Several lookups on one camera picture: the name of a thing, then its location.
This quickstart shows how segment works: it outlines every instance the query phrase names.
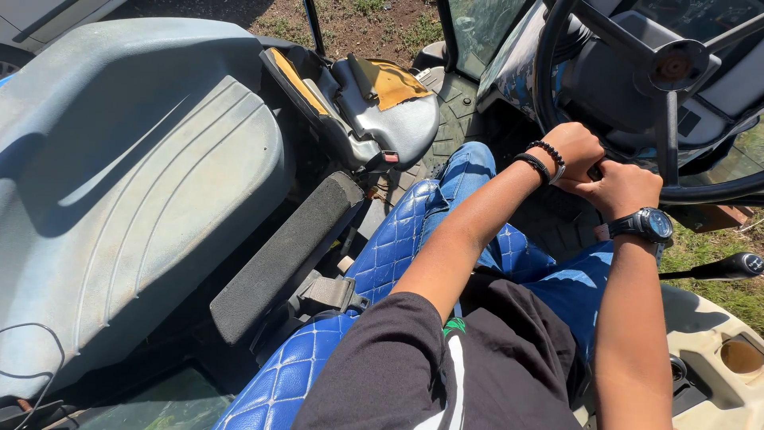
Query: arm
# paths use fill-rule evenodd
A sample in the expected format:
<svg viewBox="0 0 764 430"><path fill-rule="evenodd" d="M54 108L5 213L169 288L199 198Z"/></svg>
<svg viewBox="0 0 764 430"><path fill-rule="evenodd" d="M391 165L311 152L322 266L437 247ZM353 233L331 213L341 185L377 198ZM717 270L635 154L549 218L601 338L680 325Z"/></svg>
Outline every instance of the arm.
<svg viewBox="0 0 764 430"><path fill-rule="evenodd" d="M556 127L544 141L565 160L564 178L585 178L586 170L604 154L597 138L576 122ZM543 161L550 173L556 172L556 163L543 149L531 148L528 152ZM529 164L512 163L443 220L392 293L423 296L445 323L483 248L539 185L540 175Z"/></svg>
<svg viewBox="0 0 764 430"><path fill-rule="evenodd" d="M602 181L563 181L608 220L657 207L662 180L634 165L600 164ZM594 382L597 425L605 430L672 428L672 376L655 247L616 236L613 263L597 316Z"/></svg>

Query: black bracelet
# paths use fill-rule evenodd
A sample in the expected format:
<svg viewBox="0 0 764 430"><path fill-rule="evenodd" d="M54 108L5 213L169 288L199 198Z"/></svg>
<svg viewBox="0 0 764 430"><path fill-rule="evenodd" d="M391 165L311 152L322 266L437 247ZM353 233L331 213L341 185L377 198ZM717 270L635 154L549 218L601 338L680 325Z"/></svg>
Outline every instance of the black bracelet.
<svg viewBox="0 0 764 430"><path fill-rule="evenodd" d="M552 176L549 174L549 169L547 169L544 163L542 163L538 158L526 152L520 152L518 155L515 155L515 158L513 159L513 161L517 160L523 160L524 162L533 166L533 168L535 168L536 171L538 171L541 175L541 181L543 183L547 184L551 180Z"/></svg>
<svg viewBox="0 0 764 430"><path fill-rule="evenodd" d="M560 155L560 153L555 150L554 146L551 146L549 143L546 143L543 140L535 140L533 142L530 142L530 145L528 145L528 148L526 148L526 151L533 148L534 146L538 146L539 148L544 149L544 151L547 151L549 155L552 156L552 159L555 161L555 163L557 163L557 165L559 166L555 176L549 179L549 183L551 184L557 181L562 176L562 173L565 172L565 160L562 159L562 155Z"/></svg>

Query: hand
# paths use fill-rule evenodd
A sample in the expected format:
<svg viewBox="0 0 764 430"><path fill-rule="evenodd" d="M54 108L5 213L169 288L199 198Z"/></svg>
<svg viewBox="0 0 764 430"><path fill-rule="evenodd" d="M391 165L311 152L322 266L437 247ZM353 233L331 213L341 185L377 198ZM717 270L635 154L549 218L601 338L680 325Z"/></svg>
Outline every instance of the hand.
<svg viewBox="0 0 764 430"><path fill-rule="evenodd" d="M580 182L591 182L586 171L600 161L605 150L600 146L600 140L592 135L580 122L566 122L552 129L544 136L544 142L555 147L565 162L563 178ZM531 148L529 154L541 160L554 176L559 166L547 151L542 148Z"/></svg>
<svg viewBox="0 0 764 430"><path fill-rule="evenodd" d="M663 179L657 174L611 160L601 161L599 167L601 181L560 179L555 185L589 200L606 221L625 217L643 207L658 206Z"/></svg>

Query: jeans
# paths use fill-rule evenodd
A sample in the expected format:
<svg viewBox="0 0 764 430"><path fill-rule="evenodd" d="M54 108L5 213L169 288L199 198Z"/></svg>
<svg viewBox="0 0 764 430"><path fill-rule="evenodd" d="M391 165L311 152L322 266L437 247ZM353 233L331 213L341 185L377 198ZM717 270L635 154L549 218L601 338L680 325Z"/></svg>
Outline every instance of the jeans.
<svg viewBox="0 0 764 430"><path fill-rule="evenodd" d="M468 142L454 152L436 178L440 181L439 189L431 194L427 201L420 248L453 208L494 176L496 163L486 145ZM519 239L526 241L526 253L531 250L539 252L536 251L537 247L509 224L503 231L505 234L509 231L514 235L513 249L516 248L516 241ZM594 325L610 271L610 262L613 259L613 243L609 240L597 243L561 264L546 255L544 259L506 258L506 255L511 253L502 249L497 236L488 243L477 262L504 273L509 279L522 282L570 327L583 358L591 359L594 350ZM537 267L517 267L518 265ZM534 275L531 275L530 279L518 279L519 277L513 276L520 271Z"/></svg>

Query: cab floor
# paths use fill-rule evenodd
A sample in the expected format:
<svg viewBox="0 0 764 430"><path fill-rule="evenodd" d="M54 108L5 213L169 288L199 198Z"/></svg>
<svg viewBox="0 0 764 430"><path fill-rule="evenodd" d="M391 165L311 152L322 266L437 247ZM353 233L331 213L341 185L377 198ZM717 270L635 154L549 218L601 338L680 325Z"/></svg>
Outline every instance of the cab floor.
<svg viewBox="0 0 764 430"><path fill-rule="evenodd" d="M470 141L487 144L501 171L515 154L524 151L528 142L542 137L534 123L508 104L492 107L493 112L479 113L475 102L478 85L455 73L444 73L442 67L435 67L421 81L438 95L438 133L416 166L380 177L375 202L359 229L367 239L406 190L422 179L434 177L461 144ZM531 194L509 222L558 262L595 244L593 228L602 224L599 213L585 200L550 186Z"/></svg>

